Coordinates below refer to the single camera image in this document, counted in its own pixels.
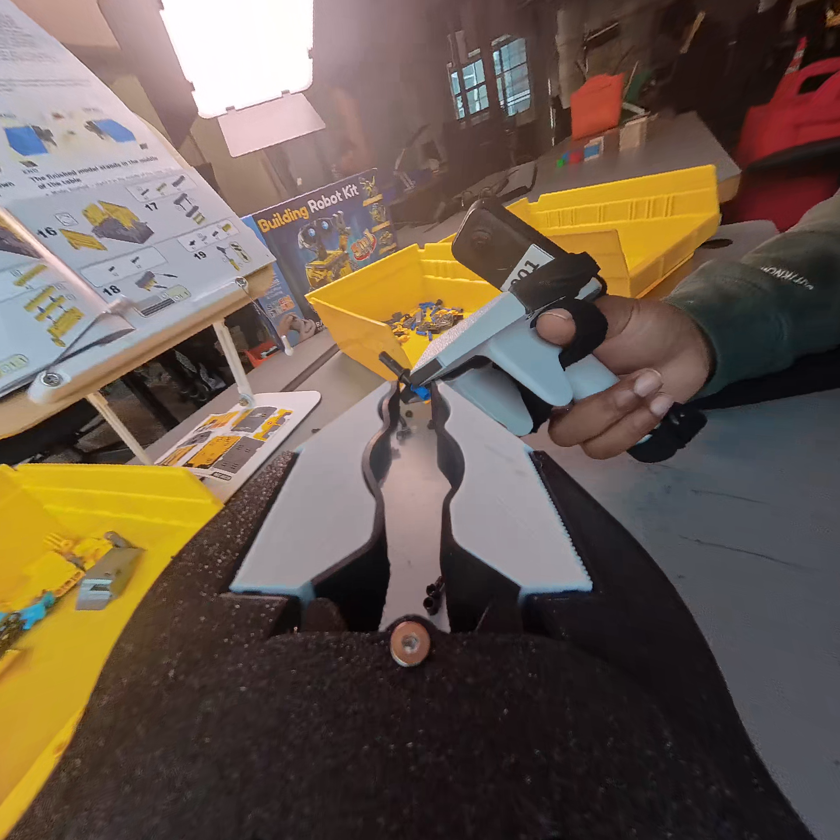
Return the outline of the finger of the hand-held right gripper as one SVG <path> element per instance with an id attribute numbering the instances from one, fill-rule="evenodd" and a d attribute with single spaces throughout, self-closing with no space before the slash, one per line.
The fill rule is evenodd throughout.
<path id="1" fill-rule="evenodd" d="M 474 427 L 478 414 L 518 438 L 534 430 L 535 420 L 518 384 L 493 363 L 449 372 L 438 377 L 434 385 L 445 410 L 444 429 L 448 434 L 455 435 L 458 428 Z"/>
<path id="2" fill-rule="evenodd" d="M 476 348 L 520 319 L 520 300 L 510 292 L 491 299 L 451 329 L 434 339 L 420 355 L 408 375 L 412 386 L 425 385 L 443 372 L 454 369 Z"/>

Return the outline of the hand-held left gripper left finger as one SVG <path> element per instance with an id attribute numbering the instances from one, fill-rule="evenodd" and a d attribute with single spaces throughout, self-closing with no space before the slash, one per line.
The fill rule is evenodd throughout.
<path id="1" fill-rule="evenodd" d="M 237 595 L 313 601 L 384 522 L 398 384 L 386 382 L 294 451 L 284 481 L 234 575 Z"/>

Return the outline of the coloured toy blocks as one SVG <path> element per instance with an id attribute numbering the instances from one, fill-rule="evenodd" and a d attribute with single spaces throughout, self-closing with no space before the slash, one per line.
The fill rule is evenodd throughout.
<path id="1" fill-rule="evenodd" d="M 594 161 L 600 158 L 604 153 L 605 136 L 595 136 L 583 142 L 583 144 L 573 144 L 567 150 L 563 151 L 555 162 L 556 169 L 569 168 L 573 165 Z"/>

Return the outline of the red plastic case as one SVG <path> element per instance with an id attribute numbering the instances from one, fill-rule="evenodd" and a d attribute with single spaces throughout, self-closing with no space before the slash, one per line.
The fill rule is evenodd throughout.
<path id="1" fill-rule="evenodd" d="M 734 160 L 737 194 L 725 224 L 771 221 L 783 232 L 833 196 L 839 179 L 839 58 L 786 73 L 772 98 L 748 110 Z"/>

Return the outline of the white stand post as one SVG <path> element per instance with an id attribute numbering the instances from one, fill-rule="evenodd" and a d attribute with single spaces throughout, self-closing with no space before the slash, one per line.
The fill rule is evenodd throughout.
<path id="1" fill-rule="evenodd" d="M 256 396 L 252 391 L 245 368 L 239 359 L 238 351 L 235 347 L 234 340 L 224 320 L 213 323 L 217 339 L 220 343 L 224 357 L 227 360 L 228 366 L 234 376 L 234 380 L 238 389 L 239 399 L 238 404 L 243 408 L 253 408 L 256 406 Z M 106 397 L 99 391 L 92 392 L 86 395 L 85 399 L 93 406 L 104 421 L 112 428 L 112 430 L 119 436 L 122 442 L 133 453 L 134 457 L 144 466 L 152 466 L 153 460 L 146 454 L 144 448 L 139 441 L 132 435 L 130 430 L 125 426 L 119 416 L 112 410 Z"/>

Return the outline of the yellow plastic bin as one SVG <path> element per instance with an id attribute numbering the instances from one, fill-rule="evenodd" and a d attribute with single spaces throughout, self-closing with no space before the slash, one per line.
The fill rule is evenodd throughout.
<path id="1" fill-rule="evenodd" d="M 441 301 L 469 316 L 499 293 L 462 266 L 451 249 L 445 242 L 409 245 L 315 290 L 308 299 L 342 352 L 393 379 L 380 362 L 381 352 L 412 368 L 428 345 L 424 337 L 400 341 L 391 326 L 396 314 L 405 316 L 423 302 Z"/>
<path id="2" fill-rule="evenodd" d="M 592 256 L 609 293 L 640 298 L 717 232 L 717 170 L 708 164 L 552 192 L 508 209 L 563 250 Z"/>
<path id="3" fill-rule="evenodd" d="M 44 537 L 116 532 L 143 549 L 121 595 L 78 611 L 72 594 L 2 658 L 1 830 L 6 838 L 67 749 L 134 610 L 179 550 L 223 507 L 189 470 L 139 465 L 2 466 L 2 562 Z"/>

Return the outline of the printed task sheet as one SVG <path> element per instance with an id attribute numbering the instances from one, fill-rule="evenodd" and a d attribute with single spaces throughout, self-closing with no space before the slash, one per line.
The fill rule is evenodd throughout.
<path id="1" fill-rule="evenodd" d="M 66 47 L 1 2 L 3 205 L 184 168 Z"/>

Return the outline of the eyeglasses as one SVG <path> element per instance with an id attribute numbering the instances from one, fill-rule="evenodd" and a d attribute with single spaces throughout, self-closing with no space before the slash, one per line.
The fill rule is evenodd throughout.
<path id="1" fill-rule="evenodd" d="M 489 175 L 480 182 L 441 201 L 435 209 L 433 220 L 441 223 L 456 213 L 468 210 L 476 200 L 481 198 L 495 197 L 502 203 L 507 203 L 523 197 L 533 189 L 537 173 L 538 163 L 531 161 Z"/>

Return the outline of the person's right hand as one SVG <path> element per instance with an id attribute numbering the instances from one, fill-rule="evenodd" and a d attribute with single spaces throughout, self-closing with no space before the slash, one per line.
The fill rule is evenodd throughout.
<path id="1" fill-rule="evenodd" d="M 594 459 L 626 452 L 650 434 L 675 403 L 697 394 L 711 372 L 706 335 L 683 311 L 657 300 L 603 296 L 607 323 L 596 357 L 617 377 L 609 388 L 557 408 L 551 440 Z"/>

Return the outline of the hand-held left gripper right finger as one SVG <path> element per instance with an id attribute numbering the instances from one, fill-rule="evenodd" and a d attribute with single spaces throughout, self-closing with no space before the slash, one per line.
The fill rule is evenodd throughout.
<path id="1" fill-rule="evenodd" d="M 591 592 L 585 569 L 534 450 L 449 384 L 433 394 L 437 467 L 449 483 L 458 549 L 529 595 Z"/>

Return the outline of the heap of blue grey parts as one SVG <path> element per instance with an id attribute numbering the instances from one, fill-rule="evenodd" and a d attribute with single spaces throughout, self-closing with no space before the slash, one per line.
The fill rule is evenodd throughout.
<path id="1" fill-rule="evenodd" d="M 385 324 L 397 342 L 405 344 L 414 338 L 431 342 L 464 319 L 464 309 L 447 306 L 437 299 L 423 301 L 409 311 L 395 312 Z"/>

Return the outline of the robot kit box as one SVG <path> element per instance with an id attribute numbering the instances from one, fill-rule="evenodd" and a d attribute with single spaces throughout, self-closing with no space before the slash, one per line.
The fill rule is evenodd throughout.
<path id="1" fill-rule="evenodd" d="M 277 325 L 285 316 L 319 322 L 307 295 L 397 250 L 377 169 L 344 177 L 242 217 L 275 258 L 259 299 Z"/>

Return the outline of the person's right forearm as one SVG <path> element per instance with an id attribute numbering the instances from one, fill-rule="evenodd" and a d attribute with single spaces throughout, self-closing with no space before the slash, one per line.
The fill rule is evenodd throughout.
<path id="1" fill-rule="evenodd" d="M 839 193 L 738 261 L 711 261 L 665 298 L 705 335 L 697 397 L 775 375 L 839 345 Z"/>

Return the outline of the printed parts leaflet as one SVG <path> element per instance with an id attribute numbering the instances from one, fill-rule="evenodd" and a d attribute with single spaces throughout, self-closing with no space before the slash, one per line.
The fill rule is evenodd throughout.
<path id="1" fill-rule="evenodd" d="M 295 413 L 285 407 L 257 406 L 212 414 L 155 464 L 190 470 L 201 480 L 229 483 L 244 478 L 260 455 L 280 440 Z"/>

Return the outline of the studio light panel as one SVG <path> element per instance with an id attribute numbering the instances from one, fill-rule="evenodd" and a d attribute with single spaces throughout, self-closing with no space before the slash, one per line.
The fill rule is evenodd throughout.
<path id="1" fill-rule="evenodd" d="M 313 82 L 313 1 L 163 1 L 197 113 L 234 158 L 325 129 Z"/>

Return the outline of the wooden stand board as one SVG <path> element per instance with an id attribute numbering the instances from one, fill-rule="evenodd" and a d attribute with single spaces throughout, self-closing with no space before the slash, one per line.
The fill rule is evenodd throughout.
<path id="1" fill-rule="evenodd" d="M 223 321 L 272 262 L 133 114 L 3 111 L 2 438 Z"/>

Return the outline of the orange container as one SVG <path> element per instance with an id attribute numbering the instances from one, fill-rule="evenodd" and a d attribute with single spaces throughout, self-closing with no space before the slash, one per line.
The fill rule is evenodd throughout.
<path id="1" fill-rule="evenodd" d="M 571 137 L 582 140 L 615 128 L 620 121 L 625 85 L 623 72 L 587 79 L 570 95 Z"/>

